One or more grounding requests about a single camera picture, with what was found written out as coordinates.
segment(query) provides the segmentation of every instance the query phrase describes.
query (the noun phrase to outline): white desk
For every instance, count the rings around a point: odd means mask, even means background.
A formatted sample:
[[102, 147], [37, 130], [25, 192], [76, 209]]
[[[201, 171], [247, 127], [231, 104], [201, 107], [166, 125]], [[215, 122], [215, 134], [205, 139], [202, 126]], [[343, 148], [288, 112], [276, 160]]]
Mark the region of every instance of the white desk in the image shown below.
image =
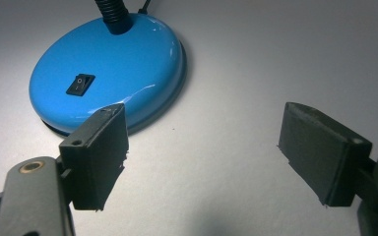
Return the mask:
[[[77, 235], [359, 235], [360, 199], [321, 206], [277, 144], [295, 101], [373, 142], [377, 159], [378, 1], [155, 0], [149, 13], [185, 45], [188, 81], [129, 138], [105, 210], [74, 211]], [[0, 192], [15, 164], [58, 156], [30, 75], [55, 40], [98, 17], [92, 0], [0, 1]]]

